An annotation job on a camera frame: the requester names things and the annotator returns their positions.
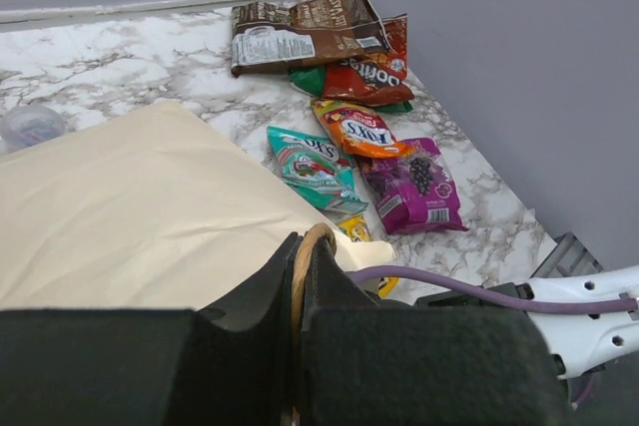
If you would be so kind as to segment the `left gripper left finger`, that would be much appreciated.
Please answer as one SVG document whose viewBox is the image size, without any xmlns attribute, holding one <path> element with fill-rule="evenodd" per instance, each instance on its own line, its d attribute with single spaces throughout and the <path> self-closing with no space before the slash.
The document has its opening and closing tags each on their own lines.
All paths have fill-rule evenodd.
<svg viewBox="0 0 639 426">
<path fill-rule="evenodd" d="M 257 272 L 198 310 L 3 311 L 2 423 L 289 423 L 301 242 L 290 234 Z"/>
</svg>

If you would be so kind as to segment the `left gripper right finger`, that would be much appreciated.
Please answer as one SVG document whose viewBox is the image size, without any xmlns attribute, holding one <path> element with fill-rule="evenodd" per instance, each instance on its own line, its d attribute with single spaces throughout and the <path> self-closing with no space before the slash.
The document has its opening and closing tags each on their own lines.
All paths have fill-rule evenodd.
<svg viewBox="0 0 639 426">
<path fill-rule="evenodd" d="M 304 425 L 568 425 L 532 322 L 494 307 L 381 306 L 319 238 L 306 251 L 299 346 Z"/>
</svg>

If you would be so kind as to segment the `yellow candy packet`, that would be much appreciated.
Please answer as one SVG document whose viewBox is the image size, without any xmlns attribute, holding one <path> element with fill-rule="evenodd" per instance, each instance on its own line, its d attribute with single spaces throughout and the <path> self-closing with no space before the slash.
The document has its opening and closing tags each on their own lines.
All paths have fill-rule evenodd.
<svg viewBox="0 0 639 426">
<path fill-rule="evenodd" d="M 343 219 L 337 223 L 337 226 L 352 241 L 372 241 L 367 223 L 362 214 Z M 397 284 L 397 277 L 381 277 L 377 282 L 376 293 L 380 298 L 387 298 Z"/>
</svg>

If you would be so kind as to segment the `beige paper bag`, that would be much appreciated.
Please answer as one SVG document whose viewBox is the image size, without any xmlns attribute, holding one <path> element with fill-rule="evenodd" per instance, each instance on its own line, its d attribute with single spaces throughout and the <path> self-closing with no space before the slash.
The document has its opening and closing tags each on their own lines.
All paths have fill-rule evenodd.
<svg viewBox="0 0 639 426">
<path fill-rule="evenodd" d="M 1 161 L 1 314 L 13 309 L 201 309 L 292 233 L 291 394 L 299 413 L 306 251 L 351 269 L 392 256 L 355 243 L 176 102 Z"/>
</svg>

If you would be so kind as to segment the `magenta snack packet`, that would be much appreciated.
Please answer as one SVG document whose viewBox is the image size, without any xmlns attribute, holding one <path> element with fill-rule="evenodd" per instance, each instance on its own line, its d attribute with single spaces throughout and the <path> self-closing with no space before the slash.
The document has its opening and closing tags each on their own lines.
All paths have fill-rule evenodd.
<svg viewBox="0 0 639 426">
<path fill-rule="evenodd" d="M 409 146 L 404 156 L 356 159 L 385 232 L 466 231 L 455 181 L 436 143 L 404 142 Z"/>
</svg>

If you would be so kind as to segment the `teal snack packet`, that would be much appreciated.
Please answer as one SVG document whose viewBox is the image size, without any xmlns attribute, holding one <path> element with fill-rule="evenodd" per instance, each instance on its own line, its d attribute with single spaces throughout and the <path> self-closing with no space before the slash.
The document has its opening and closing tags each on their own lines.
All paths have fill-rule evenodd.
<svg viewBox="0 0 639 426">
<path fill-rule="evenodd" d="M 281 179 L 314 208 L 333 213 L 363 213 L 367 202 L 355 190 L 355 160 L 329 138 L 268 126 L 267 137 Z"/>
</svg>

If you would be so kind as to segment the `orange snack packet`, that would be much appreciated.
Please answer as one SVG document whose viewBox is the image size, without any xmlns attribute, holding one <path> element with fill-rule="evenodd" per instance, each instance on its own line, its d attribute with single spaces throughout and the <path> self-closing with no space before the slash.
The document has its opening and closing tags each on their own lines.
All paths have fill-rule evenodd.
<svg viewBox="0 0 639 426">
<path fill-rule="evenodd" d="M 346 154 L 371 159 L 409 155 L 411 145 L 398 140 L 373 109 L 353 103 L 311 99 L 312 111 L 330 139 Z"/>
</svg>

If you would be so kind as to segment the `red snack packet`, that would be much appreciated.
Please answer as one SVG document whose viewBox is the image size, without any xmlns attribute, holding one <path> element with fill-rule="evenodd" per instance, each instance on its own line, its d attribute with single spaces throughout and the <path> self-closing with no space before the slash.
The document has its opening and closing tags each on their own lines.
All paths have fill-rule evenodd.
<svg viewBox="0 0 639 426">
<path fill-rule="evenodd" d="M 383 20 L 390 50 L 341 60 L 325 69 L 321 96 L 351 102 L 380 112 L 407 113 L 414 95 L 405 84 L 407 15 Z"/>
</svg>

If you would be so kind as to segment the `green crisps bag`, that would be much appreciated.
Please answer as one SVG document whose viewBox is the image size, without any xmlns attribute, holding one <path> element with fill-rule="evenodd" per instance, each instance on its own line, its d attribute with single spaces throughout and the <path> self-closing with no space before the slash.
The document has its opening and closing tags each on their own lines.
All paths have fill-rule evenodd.
<svg viewBox="0 0 639 426">
<path fill-rule="evenodd" d="M 325 82 L 325 67 L 310 67 L 300 69 L 290 69 L 289 79 L 291 84 L 298 90 L 309 94 L 312 97 L 320 97 Z M 413 110 L 410 101 L 388 104 L 376 107 L 383 113 L 409 113 Z"/>
</svg>

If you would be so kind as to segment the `brown snack packet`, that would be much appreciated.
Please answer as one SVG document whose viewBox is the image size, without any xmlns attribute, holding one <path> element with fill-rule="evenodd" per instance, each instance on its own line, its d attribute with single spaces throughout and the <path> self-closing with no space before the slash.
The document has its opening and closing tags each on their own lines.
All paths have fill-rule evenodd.
<svg viewBox="0 0 639 426">
<path fill-rule="evenodd" d="M 256 1 L 232 9 L 231 73 L 284 72 L 390 50 L 370 0 Z"/>
</svg>

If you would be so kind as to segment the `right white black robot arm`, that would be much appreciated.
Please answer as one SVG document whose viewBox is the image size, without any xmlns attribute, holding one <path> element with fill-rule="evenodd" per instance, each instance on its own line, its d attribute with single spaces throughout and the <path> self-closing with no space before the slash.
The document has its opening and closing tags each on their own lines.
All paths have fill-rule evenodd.
<svg viewBox="0 0 639 426">
<path fill-rule="evenodd" d="M 559 361 L 559 377 L 576 378 L 638 351 L 638 268 L 540 278 L 492 288 L 465 287 L 423 296 L 418 307 L 502 306 L 524 312 Z"/>
</svg>

